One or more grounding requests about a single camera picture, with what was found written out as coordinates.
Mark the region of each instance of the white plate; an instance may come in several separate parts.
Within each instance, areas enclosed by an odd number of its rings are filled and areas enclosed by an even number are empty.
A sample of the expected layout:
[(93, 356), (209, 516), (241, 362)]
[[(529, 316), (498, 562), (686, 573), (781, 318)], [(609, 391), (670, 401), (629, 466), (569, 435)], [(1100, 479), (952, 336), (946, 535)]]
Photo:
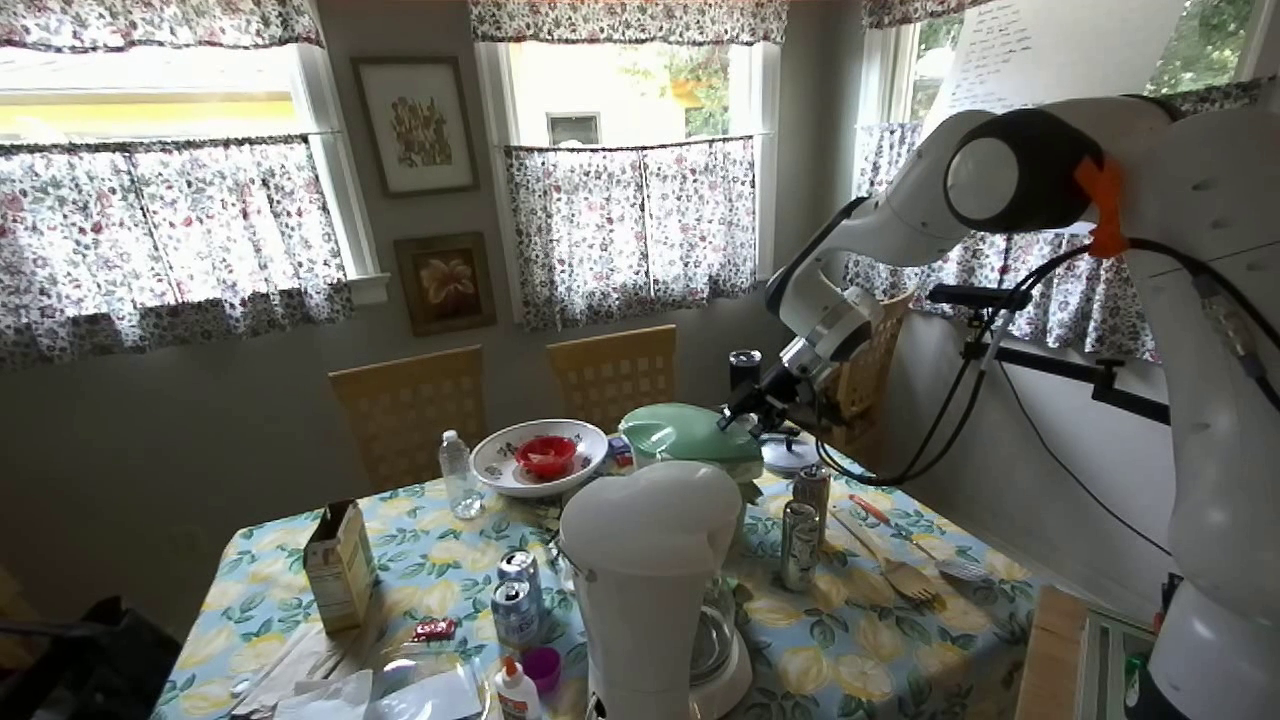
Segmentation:
[[(511, 448), (534, 435), (577, 435), (577, 471), (548, 485), (529, 479), (525, 466), (511, 458)], [(583, 479), (592, 479), (603, 455), (609, 455), (609, 435), (594, 423), (548, 414), (548, 421), (508, 423), (484, 435), (471, 448), (471, 471), (478, 485), (487, 485), (498, 497), (565, 497)]]

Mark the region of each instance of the picture frame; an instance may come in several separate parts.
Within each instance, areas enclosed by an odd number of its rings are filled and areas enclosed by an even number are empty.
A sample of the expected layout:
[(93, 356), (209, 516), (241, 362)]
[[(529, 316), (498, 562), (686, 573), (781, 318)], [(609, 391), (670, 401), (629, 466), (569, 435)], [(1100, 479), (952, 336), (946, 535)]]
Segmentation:
[(388, 197), (475, 188), (461, 73), (452, 57), (357, 59), (365, 119)]
[(484, 329), (494, 318), (478, 231), (395, 241), (395, 266), (415, 336)]

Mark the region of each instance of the red bowl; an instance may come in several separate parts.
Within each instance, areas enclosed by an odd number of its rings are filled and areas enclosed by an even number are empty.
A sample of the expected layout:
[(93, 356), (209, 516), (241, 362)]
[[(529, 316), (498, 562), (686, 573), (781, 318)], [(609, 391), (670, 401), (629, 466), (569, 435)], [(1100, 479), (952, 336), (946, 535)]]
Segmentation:
[(516, 448), (516, 463), (534, 479), (558, 479), (577, 471), (577, 441), (571, 435), (533, 435)]

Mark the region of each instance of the floral tablecloth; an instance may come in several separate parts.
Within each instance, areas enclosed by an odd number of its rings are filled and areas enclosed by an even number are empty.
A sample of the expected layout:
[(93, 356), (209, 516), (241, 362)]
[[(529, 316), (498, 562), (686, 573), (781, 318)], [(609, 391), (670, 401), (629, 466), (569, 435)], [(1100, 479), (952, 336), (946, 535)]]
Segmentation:
[[(752, 691), (731, 714), (1011, 714), (1014, 672), (1029, 643), (1036, 585), (1018, 562), (946, 522), (906, 490), (830, 485), (830, 516), (941, 587), (935, 604), (896, 596), (876, 560), (827, 520), (827, 553), (811, 592), (774, 585), (781, 507), (786, 479), (760, 477), (723, 578), (752, 643)], [(487, 681), (494, 632), (487, 596), (494, 560), (529, 548), (543, 573), (553, 643), (565, 654), (555, 714), (583, 706), (583, 624), (548, 554), (553, 502), (493, 501), (478, 520), (443, 507), (443, 485), (412, 485), (359, 501), (374, 573), (374, 658), (412, 650), (421, 663), (468, 667)], [(278, 649), (317, 629), (317, 599), (301, 548), (320, 513), (241, 526), (214, 569), (204, 606), (156, 703), (163, 720), (226, 714), (233, 686), (250, 681)], [(967, 562), (943, 578), (935, 560)], [(421, 618), (461, 618), (456, 638), (407, 638)]]

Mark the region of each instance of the chair back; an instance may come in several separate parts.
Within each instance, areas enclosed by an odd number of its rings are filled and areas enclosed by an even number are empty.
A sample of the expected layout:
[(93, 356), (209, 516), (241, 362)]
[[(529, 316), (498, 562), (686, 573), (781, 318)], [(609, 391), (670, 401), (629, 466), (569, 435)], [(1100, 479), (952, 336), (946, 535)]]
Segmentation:
[(456, 429), (468, 444), (487, 431), (478, 349), (345, 366), (326, 373), (326, 385), (365, 458), (359, 490), (436, 479), (443, 429)]
[(624, 411), (675, 394), (675, 325), (558, 339), (548, 362), (565, 411), (612, 431)]
[(888, 373), (893, 373), (893, 352), (896, 336), (911, 310), (911, 300), (893, 300), (884, 305), (873, 339), (861, 345), (843, 362), (837, 380), (837, 403), (839, 403), (839, 423), (830, 429), (827, 444), (837, 444), (843, 455), (856, 463), (879, 471), (884, 455), (884, 394), (888, 394)]

